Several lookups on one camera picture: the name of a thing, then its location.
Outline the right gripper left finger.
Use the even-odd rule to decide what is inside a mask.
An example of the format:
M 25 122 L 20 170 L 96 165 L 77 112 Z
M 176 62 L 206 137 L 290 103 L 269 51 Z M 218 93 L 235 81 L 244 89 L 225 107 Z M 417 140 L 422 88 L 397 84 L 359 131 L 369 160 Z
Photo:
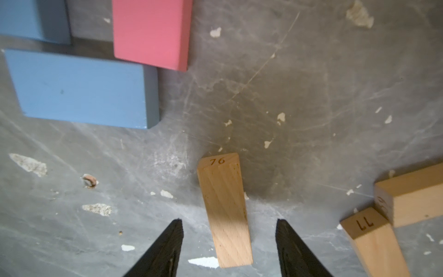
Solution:
M 182 220 L 173 220 L 124 277 L 175 277 L 183 237 Z

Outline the wooden block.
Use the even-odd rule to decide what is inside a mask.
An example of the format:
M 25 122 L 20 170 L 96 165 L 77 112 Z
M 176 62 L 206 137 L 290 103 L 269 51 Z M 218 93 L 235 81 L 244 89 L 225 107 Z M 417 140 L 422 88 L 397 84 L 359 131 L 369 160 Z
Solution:
M 389 221 L 373 207 L 340 222 L 370 277 L 409 277 L 405 258 Z
M 239 155 L 203 158 L 198 163 L 197 175 L 219 266 L 253 264 Z
M 443 214 L 443 165 L 375 183 L 374 201 L 377 211 L 393 227 L 440 217 Z

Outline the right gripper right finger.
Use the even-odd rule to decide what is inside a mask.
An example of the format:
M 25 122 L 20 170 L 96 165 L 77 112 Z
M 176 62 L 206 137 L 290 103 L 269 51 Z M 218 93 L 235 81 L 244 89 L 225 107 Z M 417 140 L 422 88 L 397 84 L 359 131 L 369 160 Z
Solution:
M 277 220 L 275 238 L 283 277 L 332 277 L 286 220 Z

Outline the pink block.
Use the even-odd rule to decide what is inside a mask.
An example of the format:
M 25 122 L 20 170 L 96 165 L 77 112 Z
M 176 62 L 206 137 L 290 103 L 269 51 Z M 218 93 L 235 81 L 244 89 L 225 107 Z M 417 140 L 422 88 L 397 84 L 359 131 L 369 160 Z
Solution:
M 185 72 L 192 1 L 113 0 L 115 58 Z

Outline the light blue block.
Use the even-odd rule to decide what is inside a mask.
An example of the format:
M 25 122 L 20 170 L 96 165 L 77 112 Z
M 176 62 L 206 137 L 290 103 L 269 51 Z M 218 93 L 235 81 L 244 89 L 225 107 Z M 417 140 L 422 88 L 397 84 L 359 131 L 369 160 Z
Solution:
M 25 116 L 135 129 L 160 121 L 155 67 L 16 49 L 5 58 Z
M 1 0 L 1 34 L 70 45 L 66 1 Z

